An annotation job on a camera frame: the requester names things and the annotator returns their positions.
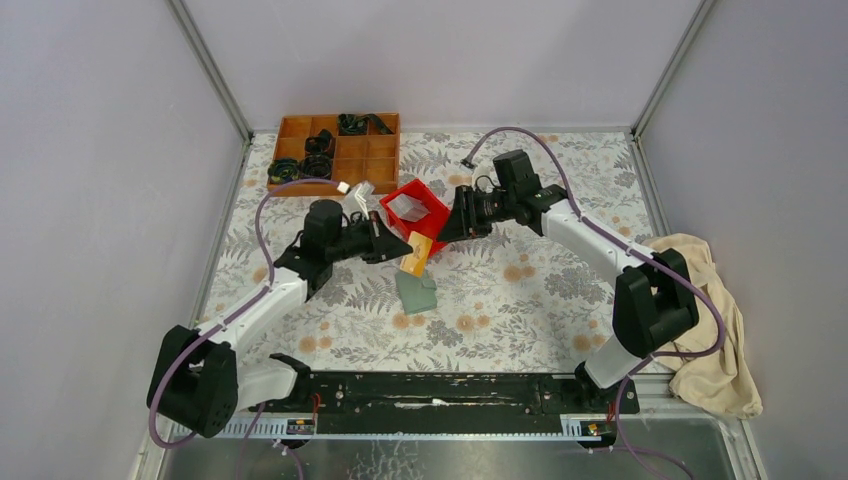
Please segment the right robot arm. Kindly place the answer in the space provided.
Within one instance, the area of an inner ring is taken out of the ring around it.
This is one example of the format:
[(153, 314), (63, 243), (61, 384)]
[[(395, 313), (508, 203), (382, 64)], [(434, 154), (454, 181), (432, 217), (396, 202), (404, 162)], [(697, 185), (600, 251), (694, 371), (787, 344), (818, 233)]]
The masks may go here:
[(683, 256), (626, 244), (623, 236), (575, 213), (560, 185), (544, 186), (526, 152), (494, 160), (497, 184), (485, 191), (460, 186), (438, 241), (453, 243), (488, 236), (494, 224), (513, 220), (560, 244), (614, 288), (613, 334), (575, 370), (575, 402), (597, 412), (613, 398), (613, 387), (651, 354), (694, 328), (699, 312)]

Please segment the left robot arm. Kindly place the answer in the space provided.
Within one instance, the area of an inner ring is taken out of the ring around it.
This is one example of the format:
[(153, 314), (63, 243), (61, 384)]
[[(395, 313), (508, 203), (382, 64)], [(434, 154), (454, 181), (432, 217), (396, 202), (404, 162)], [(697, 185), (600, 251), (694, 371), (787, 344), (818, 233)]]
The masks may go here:
[(269, 401), (288, 411), (304, 407), (312, 399), (310, 367), (286, 354), (245, 365), (249, 348), (274, 321), (311, 300), (335, 263), (359, 258), (377, 264), (412, 251), (375, 211), (346, 217), (336, 201), (313, 202), (295, 240), (272, 262), (268, 280), (242, 305), (166, 333), (146, 400), (151, 436), (158, 436), (158, 416), (211, 438), (249, 407)]

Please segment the orange credit card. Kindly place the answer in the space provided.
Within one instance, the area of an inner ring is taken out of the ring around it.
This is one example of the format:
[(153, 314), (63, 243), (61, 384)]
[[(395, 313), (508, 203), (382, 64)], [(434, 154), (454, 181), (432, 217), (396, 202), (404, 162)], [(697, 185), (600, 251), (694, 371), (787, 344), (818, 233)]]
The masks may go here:
[(400, 270), (415, 277), (421, 277), (429, 259), (433, 240), (419, 232), (411, 232), (407, 243), (412, 248), (412, 252), (402, 258)]

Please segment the stack of credit cards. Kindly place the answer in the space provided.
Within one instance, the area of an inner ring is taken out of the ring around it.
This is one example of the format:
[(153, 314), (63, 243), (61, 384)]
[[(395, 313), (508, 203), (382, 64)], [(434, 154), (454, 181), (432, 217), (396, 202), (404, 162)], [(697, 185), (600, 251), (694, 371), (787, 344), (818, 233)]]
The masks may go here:
[(430, 214), (430, 210), (418, 199), (401, 194), (387, 203), (388, 210), (400, 220), (414, 223)]

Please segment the green card holder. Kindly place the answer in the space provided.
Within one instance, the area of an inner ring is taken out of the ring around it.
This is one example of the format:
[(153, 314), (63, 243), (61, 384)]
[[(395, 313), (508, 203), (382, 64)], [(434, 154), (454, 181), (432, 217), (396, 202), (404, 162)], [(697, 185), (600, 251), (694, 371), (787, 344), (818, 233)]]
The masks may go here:
[(406, 315), (415, 315), (437, 308), (437, 285), (427, 271), (424, 271), (421, 276), (397, 271), (395, 282)]

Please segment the red plastic bin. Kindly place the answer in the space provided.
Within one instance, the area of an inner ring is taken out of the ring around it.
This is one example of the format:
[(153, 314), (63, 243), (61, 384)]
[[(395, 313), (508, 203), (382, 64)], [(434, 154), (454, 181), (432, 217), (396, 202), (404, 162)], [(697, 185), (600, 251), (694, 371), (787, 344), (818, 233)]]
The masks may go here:
[[(389, 207), (389, 202), (399, 195), (407, 195), (414, 200), (420, 201), (428, 210), (428, 213), (416, 222), (402, 219)], [(445, 242), (439, 242), (437, 237), (448, 220), (450, 209), (421, 180), (414, 179), (399, 187), (397, 190), (380, 199), (379, 204), (386, 212), (387, 225), (398, 232), (403, 239), (407, 239), (412, 232), (417, 232), (433, 241), (429, 252), (430, 257), (439, 253), (447, 246)]]

